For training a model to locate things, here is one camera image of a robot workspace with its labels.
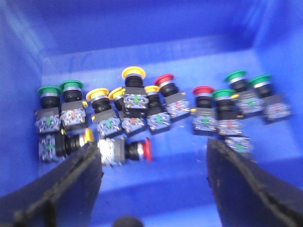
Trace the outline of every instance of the blue plastic bin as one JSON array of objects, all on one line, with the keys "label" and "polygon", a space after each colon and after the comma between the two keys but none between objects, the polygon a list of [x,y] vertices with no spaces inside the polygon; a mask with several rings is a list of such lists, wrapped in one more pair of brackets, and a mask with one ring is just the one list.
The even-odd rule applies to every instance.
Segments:
[{"label": "blue plastic bin", "polygon": [[[302,15],[299,0],[1,0],[0,196],[55,167],[37,158],[37,89],[66,79],[83,81],[85,94],[114,89],[131,65],[146,70],[146,86],[175,74],[192,106],[192,88],[225,88],[234,70],[249,79],[271,74],[293,116],[271,125],[244,120],[244,134],[258,165],[303,188]],[[150,137],[153,163],[104,168],[91,226],[126,214],[147,227],[221,226],[206,179],[207,138],[192,135],[191,118]]]}]

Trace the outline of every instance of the blue plastic crate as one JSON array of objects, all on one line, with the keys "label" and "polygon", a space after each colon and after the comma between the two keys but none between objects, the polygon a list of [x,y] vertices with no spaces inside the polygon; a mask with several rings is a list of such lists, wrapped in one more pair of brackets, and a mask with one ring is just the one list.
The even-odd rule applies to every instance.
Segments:
[{"label": "blue plastic crate", "polygon": [[[145,69],[145,85],[174,73],[192,106],[192,88],[225,88],[234,70],[271,74],[294,114],[271,125],[250,118],[243,131],[261,167],[303,188],[302,15],[298,0],[2,0],[0,196],[54,167],[37,159],[37,89],[66,79],[83,81],[85,94],[114,89],[131,65]],[[104,168],[91,226],[126,214],[147,227],[221,226],[206,180],[207,138],[192,135],[191,118],[150,137],[153,163]]]}]

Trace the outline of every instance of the bin floor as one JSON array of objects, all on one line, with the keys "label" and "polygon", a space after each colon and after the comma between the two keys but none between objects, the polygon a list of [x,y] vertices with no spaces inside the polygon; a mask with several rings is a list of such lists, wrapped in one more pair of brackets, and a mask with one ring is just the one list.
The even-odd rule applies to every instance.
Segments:
[{"label": "bin floor", "polygon": [[[176,85],[186,91],[194,106],[191,90],[196,86],[226,88],[224,77],[239,69],[247,70],[248,79],[266,73],[255,51],[241,43],[233,43],[229,36],[201,37],[54,56],[45,60],[43,85],[79,79],[85,84],[85,94],[98,87],[114,89],[124,85],[121,72],[125,67],[139,65],[147,72],[146,86],[159,75],[174,73]],[[271,173],[303,187],[302,151],[289,122],[265,125],[261,117],[254,117],[243,124],[244,135],[251,137],[255,160]],[[151,136],[145,131],[130,140],[145,136],[151,138],[154,162],[104,168],[91,226],[110,226],[107,223],[129,214],[141,218],[147,227],[221,226],[207,182],[207,138],[191,134],[191,118],[174,123],[169,132]]]}]

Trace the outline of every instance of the green button cap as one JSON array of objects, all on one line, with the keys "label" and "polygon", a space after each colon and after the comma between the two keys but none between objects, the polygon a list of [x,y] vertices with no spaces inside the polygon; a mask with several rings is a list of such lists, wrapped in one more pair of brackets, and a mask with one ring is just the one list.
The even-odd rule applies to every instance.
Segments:
[{"label": "green button cap", "polygon": [[230,73],[224,80],[225,82],[230,82],[233,79],[238,77],[244,77],[246,75],[246,71],[244,70],[237,70],[235,72]]},{"label": "green button cap", "polygon": [[216,99],[224,96],[232,96],[234,93],[236,92],[232,89],[220,89],[213,92],[213,98]]},{"label": "green button cap", "polygon": [[45,94],[45,93],[56,93],[58,95],[62,94],[62,90],[58,86],[42,86],[37,90],[37,93],[39,95]]},{"label": "green button cap", "polygon": [[83,88],[84,84],[80,81],[80,80],[74,80],[74,79],[70,79],[70,80],[66,80],[63,81],[60,84],[60,88],[63,90],[67,87],[78,87],[78,88]]},{"label": "green button cap", "polygon": [[255,86],[256,84],[267,82],[270,80],[270,75],[269,74],[263,74],[261,76],[255,77],[254,79],[251,79],[249,81],[250,86]]}]

